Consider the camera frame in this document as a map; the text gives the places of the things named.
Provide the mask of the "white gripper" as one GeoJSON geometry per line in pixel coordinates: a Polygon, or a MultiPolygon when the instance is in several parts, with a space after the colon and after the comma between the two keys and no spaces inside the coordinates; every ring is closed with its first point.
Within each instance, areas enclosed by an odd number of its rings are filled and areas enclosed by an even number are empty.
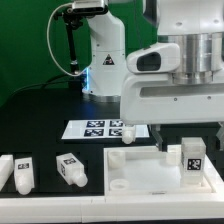
{"type": "MultiPolygon", "coordinates": [[[[129,74],[122,88],[120,117],[126,125],[219,122],[216,136],[224,150],[224,73],[202,85],[174,85],[168,74],[129,74]]],[[[160,126],[150,130],[162,150],[160,126]]]]}

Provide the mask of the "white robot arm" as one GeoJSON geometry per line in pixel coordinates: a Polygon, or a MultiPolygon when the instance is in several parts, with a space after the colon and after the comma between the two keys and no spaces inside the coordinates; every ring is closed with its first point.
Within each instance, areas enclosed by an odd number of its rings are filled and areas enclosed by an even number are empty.
{"type": "Polygon", "coordinates": [[[157,42],[129,55],[124,26],[109,13],[88,20],[92,62],[86,92],[121,100],[122,140],[139,124],[224,122],[224,0],[143,0],[157,42]]]}

